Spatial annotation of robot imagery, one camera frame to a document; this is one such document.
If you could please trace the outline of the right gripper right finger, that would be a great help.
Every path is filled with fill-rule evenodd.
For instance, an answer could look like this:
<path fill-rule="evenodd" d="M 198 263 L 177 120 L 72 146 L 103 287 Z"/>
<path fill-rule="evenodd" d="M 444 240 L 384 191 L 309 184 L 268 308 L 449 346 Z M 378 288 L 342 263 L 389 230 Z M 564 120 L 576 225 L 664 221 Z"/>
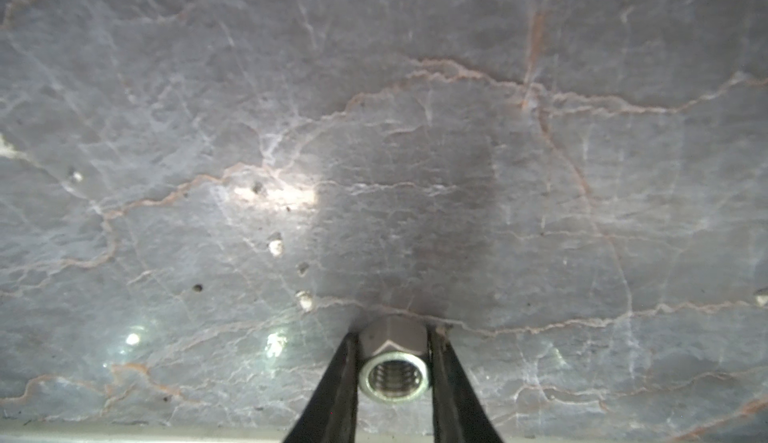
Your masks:
<path fill-rule="evenodd" d="M 437 443 L 502 443 L 442 328 L 428 329 Z"/>

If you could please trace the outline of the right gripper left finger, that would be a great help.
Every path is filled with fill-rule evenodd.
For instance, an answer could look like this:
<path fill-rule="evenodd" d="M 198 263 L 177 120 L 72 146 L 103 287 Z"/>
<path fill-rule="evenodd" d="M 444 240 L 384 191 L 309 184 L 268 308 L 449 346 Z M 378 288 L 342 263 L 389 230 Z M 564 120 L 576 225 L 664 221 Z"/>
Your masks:
<path fill-rule="evenodd" d="M 358 409 L 359 340 L 346 334 L 284 443 L 354 443 Z"/>

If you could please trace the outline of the silver hex nut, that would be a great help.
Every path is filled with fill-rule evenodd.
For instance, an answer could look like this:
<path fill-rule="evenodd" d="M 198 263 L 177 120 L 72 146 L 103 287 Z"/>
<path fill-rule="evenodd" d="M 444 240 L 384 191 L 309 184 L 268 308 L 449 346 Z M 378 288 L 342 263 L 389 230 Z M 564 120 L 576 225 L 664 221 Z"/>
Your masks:
<path fill-rule="evenodd" d="M 359 334 L 360 390 L 383 404 L 403 404 L 431 387 L 428 328 L 392 315 L 375 320 Z"/>

